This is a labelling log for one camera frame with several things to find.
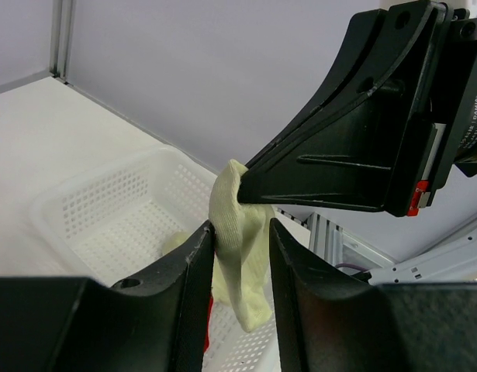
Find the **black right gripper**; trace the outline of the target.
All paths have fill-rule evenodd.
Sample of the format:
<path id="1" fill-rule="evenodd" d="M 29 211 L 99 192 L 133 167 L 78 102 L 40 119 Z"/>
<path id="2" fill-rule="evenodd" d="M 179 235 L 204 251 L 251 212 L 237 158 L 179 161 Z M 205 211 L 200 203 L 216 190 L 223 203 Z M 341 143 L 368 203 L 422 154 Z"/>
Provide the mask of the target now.
<path id="1" fill-rule="evenodd" d="M 465 6 L 415 1 L 430 8 L 413 49 L 423 57 L 408 135 L 409 215 L 431 205 L 457 166 L 477 175 L 477 18 Z"/>

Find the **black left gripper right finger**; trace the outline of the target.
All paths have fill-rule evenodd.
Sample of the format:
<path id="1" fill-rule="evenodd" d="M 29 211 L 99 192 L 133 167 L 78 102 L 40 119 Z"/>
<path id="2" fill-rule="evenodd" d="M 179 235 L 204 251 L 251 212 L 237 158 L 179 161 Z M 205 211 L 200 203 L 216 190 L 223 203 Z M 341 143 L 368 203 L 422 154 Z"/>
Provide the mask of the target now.
<path id="1" fill-rule="evenodd" d="M 372 286 L 277 219 L 269 243 L 283 371 L 477 371 L 477 283 Z"/>

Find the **cream sock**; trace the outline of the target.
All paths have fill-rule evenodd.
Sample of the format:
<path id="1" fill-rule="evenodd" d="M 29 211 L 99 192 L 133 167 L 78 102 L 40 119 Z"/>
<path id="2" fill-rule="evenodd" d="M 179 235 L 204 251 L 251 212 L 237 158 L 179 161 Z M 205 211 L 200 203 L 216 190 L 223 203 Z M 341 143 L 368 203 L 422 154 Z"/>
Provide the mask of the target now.
<path id="1" fill-rule="evenodd" d="M 189 232 L 175 232 L 165 241 L 161 248 L 161 255 L 165 256 L 180 247 L 190 237 Z"/>
<path id="2" fill-rule="evenodd" d="M 212 295 L 230 306 L 245 332 L 253 332 L 270 318 L 264 294 L 269 268 L 270 205 L 239 203 L 241 177 L 247 168 L 230 160 L 218 175 L 209 199 L 209 221 L 216 232 Z"/>

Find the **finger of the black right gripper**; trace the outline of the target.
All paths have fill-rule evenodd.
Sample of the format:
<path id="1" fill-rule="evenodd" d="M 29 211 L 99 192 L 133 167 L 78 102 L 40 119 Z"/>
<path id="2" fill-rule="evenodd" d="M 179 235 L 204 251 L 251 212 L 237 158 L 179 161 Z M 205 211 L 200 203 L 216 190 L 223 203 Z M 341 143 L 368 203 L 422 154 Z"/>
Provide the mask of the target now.
<path id="1" fill-rule="evenodd" d="M 239 201 L 406 215 L 450 25 L 451 8 L 432 1 L 354 15 L 314 96 L 248 162 Z"/>

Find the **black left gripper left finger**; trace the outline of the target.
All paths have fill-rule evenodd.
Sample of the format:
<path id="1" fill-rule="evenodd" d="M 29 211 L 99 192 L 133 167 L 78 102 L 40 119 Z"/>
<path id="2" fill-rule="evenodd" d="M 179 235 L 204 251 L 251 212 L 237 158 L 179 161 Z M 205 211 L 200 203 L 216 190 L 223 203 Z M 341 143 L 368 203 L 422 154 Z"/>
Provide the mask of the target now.
<path id="1" fill-rule="evenodd" d="M 89 277 L 0 277 L 0 371 L 199 371 L 214 229 L 107 287 Z"/>

